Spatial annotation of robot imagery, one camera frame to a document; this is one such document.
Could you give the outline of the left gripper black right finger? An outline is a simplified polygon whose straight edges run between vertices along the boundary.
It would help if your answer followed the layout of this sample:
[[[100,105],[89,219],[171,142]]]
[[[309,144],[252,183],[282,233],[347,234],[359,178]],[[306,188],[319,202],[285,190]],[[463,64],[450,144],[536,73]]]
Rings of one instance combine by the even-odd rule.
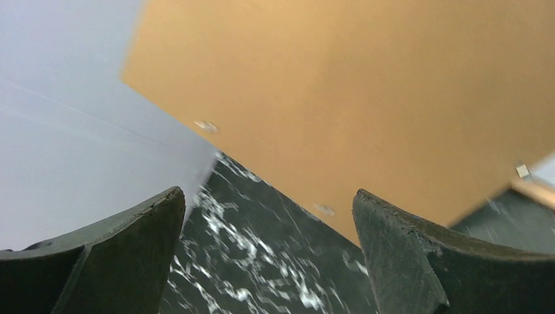
[[[380,313],[553,313],[554,255],[489,243],[360,189],[352,214]]]

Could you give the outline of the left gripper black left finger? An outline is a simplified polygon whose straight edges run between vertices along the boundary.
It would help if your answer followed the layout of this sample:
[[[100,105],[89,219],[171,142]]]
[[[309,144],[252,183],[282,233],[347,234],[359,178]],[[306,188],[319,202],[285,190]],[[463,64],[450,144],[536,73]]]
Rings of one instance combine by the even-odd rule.
[[[78,230],[1,251],[1,312],[158,313],[185,211],[174,186]]]

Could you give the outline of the wooden picture frame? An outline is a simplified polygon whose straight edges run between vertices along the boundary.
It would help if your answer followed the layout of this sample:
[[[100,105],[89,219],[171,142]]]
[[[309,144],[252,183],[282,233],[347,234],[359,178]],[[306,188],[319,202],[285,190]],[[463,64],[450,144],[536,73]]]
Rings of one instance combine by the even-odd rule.
[[[554,186],[531,176],[513,178],[510,186],[513,190],[554,210]]]

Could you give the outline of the brown cardboard backing board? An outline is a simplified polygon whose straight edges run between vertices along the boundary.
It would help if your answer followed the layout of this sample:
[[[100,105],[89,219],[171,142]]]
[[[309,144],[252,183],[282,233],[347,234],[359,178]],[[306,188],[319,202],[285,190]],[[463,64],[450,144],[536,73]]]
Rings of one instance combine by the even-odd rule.
[[[554,151],[554,2],[147,1],[122,80],[352,242],[449,226]]]

